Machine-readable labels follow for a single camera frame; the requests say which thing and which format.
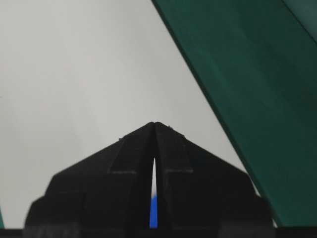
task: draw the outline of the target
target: green panel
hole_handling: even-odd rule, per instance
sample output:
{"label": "green panel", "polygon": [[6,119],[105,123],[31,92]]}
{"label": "green panel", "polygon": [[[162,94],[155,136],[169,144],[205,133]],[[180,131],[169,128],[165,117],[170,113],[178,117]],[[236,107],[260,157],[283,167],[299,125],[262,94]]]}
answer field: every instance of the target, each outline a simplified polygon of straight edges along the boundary
{"label": "green panel", "polygon": [[0,229],[4,228],[3,220],[2,220],[2,215],[1,215],[1,210],[0,210]]}
{"label": "green panel", "polygon": [[313,38],[282,0],[153,2],[277,224],[317,226]]}
{"label": "green panel", "polygon": [[284,0],[317,42],[317,0]]}

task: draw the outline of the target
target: green acrylic panel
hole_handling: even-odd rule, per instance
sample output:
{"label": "green acrylic panel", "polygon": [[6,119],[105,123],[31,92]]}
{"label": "green acrylic panel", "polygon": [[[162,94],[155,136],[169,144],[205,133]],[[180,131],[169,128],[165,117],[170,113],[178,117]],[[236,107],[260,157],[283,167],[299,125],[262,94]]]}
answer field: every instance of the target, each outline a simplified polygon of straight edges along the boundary
{"label": "green acrylic panel", "polygon": [[277,224],[317,226],[313,38],[282,0],[153,3]]}
{"label": "green acrylic panel", "polygon": [[284,2],[317,42],[317,1],[284,0]]}
{"label": "green acrylic panel", "polygon": [[1,210],[0,210],[0,229],[1,228],[4,228],[4,225],[3,225],[3,220],[2,220]]}

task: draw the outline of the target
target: gray wall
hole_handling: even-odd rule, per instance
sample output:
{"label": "gray wall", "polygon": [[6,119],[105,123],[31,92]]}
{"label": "gray wall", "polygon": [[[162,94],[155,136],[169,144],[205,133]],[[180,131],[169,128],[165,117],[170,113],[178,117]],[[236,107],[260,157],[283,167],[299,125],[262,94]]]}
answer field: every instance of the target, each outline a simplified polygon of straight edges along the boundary
{"label": "gray wall", "polygon": [[244,170],[150,0],[0,1],[0,206],[149,121]]}

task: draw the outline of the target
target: black plastic part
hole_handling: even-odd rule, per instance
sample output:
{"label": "black plastic part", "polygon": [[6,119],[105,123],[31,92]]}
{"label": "black plastic part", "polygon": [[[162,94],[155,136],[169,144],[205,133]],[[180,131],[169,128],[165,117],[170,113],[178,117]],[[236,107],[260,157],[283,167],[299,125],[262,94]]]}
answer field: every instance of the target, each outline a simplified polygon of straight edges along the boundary
{"label": "black plastic part", "polygon": [[22,230],[20,229],[0,229],[1,238],[21,238]]}
{"label": "black plastic part", "polygon": [[[151,230],[154,158],[158,228]],[[274,238],[275,229],[246,173],[159,122],[56,174],[23,230],[25,238],[193,236]]]}
{"label": "black plastic part", "polygon": [[276,229],[278,238],[317,238],[317,227],[281,227]]}

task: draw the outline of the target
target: blue strip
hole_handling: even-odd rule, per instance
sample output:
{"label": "blue strip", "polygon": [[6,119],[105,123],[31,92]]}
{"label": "blue strip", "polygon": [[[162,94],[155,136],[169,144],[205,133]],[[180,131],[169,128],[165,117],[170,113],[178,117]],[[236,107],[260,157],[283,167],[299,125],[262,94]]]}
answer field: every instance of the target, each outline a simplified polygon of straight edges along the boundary
{"label": "blue strip", "polygon": [[158,228],[158,200],[156,195],[151,199],[150,228]]}

